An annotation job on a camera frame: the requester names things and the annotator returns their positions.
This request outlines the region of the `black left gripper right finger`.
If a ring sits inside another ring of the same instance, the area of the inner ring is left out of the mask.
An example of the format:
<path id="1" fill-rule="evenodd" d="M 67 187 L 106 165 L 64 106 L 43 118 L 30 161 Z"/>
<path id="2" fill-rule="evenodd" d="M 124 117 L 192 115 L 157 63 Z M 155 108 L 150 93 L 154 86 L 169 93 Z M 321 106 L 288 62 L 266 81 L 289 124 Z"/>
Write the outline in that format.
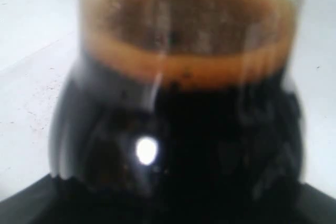
<path id="1" fill-rule="evenodd" d="M 335 198 L 309 184 L 287 184 L 278 203 L 278 223 L 335 223 Z"/>

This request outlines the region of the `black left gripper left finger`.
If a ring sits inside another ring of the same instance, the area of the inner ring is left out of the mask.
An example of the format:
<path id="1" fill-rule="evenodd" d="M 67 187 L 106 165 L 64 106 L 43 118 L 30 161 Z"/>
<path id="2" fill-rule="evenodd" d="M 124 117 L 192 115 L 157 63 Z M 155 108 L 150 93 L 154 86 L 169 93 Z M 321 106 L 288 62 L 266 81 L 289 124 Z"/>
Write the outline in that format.
<path id="1" fill-rule="evenodd" d="M 75 200 L 66 199 L 59 181 L 46 175 L 1 201 L 1 223 L 86 223 Z"/>

